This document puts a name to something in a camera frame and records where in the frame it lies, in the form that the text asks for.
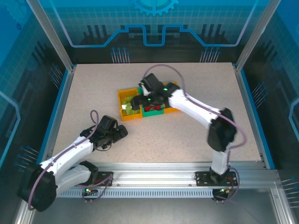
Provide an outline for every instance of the gray tabletop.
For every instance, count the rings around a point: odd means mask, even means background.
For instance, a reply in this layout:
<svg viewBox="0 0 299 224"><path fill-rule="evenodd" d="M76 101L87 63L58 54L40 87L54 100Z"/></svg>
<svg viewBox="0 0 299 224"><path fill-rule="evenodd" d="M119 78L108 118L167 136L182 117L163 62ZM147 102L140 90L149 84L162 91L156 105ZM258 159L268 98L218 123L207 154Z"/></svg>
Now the gray tabletop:
<svg viewBox="0 0 299 224"><path fill-rule="evenodd" d="M144 72L154 64L79 64L76 67L53 155L68 147L82 130L93 125L92 109L116 118L128 136L107 152L94 151L82 160L90 162L193 162L211 161L213 150L207 130L183 112L121 121L117 91L137 87ZM260 160L249 119L231 63L170 63L186 82L186 92L212 107L229 108L244 129L248 142L233 149L232 161ZM162 82L177 81L169 68L154 68ZM237 134L235 143L242 137Z"/></svg>

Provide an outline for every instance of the enclosure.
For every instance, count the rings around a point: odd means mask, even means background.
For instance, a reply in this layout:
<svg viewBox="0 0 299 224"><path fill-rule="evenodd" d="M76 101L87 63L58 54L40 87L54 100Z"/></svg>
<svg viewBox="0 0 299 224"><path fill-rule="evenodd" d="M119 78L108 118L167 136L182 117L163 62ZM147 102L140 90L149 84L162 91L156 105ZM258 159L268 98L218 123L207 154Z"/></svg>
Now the enclosure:
<svg viewBox="0 0 299 224"><path fill-rule="evenodd" d="M298 223L298 13L296 0L0 0L0 222ZM245 131L232 203L194 179L212 162L206 127L165 105L122 108L156 64ZM16 193L26 166L72 144L93 109L128 130L83 158L113 172L112 186L93 204L73 187L29 211Z"/></svg>

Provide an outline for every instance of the metal pole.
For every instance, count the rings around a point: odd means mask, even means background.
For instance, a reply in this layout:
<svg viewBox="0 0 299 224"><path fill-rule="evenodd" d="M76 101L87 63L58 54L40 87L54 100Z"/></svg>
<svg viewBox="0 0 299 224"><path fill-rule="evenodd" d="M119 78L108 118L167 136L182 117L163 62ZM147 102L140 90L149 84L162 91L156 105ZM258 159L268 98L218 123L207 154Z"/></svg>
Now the metal pole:
<svg viewBox="0 0 299 224"><path fill-rule="evenodd" d="M64 46L61 43L43 7L41 6L38 0L27 0L27 3L30 6L34 15L36 16L37 20L41 24L44 32L46 33L48 39L52 43L62 63L64 64L64 66L68 71L72 72L73 64L71 62L71 59L67 55L67 52L65 51Z"/></svg>
<svg viewBox="0 0 299 224"><path fill-rule="evenodd" d="M279 5L281 0L270 0L268 5L266 6L261 18L257 22L255 29L253 30L246 46L244 47L237 63L236 63L236 71L241 71L248 57L250 56L253 48L255 47L257 41L261 37L264 29L268 25L271 17L273 16L277 6Z"/></svg>

